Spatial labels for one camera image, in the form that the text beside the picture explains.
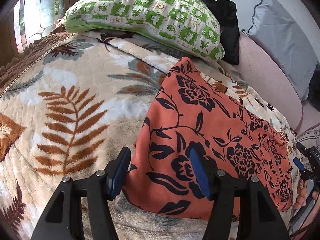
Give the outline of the right hand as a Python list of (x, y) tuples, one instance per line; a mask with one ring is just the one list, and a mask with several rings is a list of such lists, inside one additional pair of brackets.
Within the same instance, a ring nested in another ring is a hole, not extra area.
[[(298, 196), (296, 198), (295, 204), (293, 205), (294, 209), (299, 209), (300, 207), (303, 207), (306, 205), (306, 199), (308, 196), (307, 185), (308, 185), (307, 181), (302, 181), (301, 179), (299, 180), (298, 191), (297, 191)], [(319, 192), (313, 191), (312, 197), (316, 201), (312, 211), (318, 212), (319, 211)]]

